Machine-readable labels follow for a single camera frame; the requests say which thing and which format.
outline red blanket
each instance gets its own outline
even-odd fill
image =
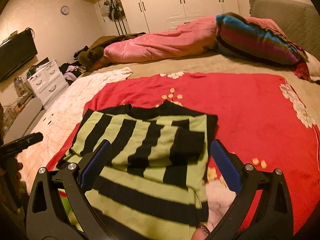
[[[129,103],[150,108],[167,98],[187,108],[218,115],[216,138],[228,151],[235,152],[243,163],[252,163],[253,158],[265,160],[265,171],[282,169],[297,232],[320,200],[319,130],[307,110],[301,112],[301,102],[295,102],[298,112],[293,109],[291,101],[299,99],[290,86],[285,86],[285,79],[266,74],[224,73],[180,73],[170,77],[156,75],[107,84],[86,104],[84,112],[88,108],[100,110]],[[306,117],[304,124],[297,116]],[[76,129],[47,168],[52,169],[68,150]],[[250,217],[252,211],[244,227],[249,225]]]

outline wardrobe drawer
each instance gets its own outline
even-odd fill
[[[58,77],[53,80],[45,89],[40,93],[37,93],[36,96],[39,97],[42,101],[42,104],[45,104],[49,99],[55,96],[66,84],[62,74],[59,74]]]
[[[201,18],[202,17],[170,20],[170,21],[167,21],[168,29],[169,29],[169,31],[170,30],[175,30],[181,24],[188,24],[188,23],[194,22],[195,20],[201,19]]]
[[[44,88],[47,83],[48,79],[46,75],[44,74],[44,71],[40,71],[37,75],[35,75],[31,80],[28,81],[30,84],[30,87],[32,88],[33,92],[38,92],[42,88]]]
[[[48,81],[55,79],[59,73],[60,69],[55,61],[53,61],[49,66],[47,66],[43,71],[47,77]]]

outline headboard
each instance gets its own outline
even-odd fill
[[[250,0],[250,14],[274,20],[292,42],[320,60],[320,15],[314,6],[291,0]]]

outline white wardrobe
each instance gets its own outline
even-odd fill
[[[175,29],[205,16],[239,13],[237,0],[121,0],[132,33]]]

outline cabinet door handle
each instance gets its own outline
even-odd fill
[[[53,91],[55,91],[55,90],[56,90],[56,88],[57,88],[57,85],[54,85],[54,87],[53,87],[53,88],[50,88],[50,89],[49,89],[49,92],[53,92]]]

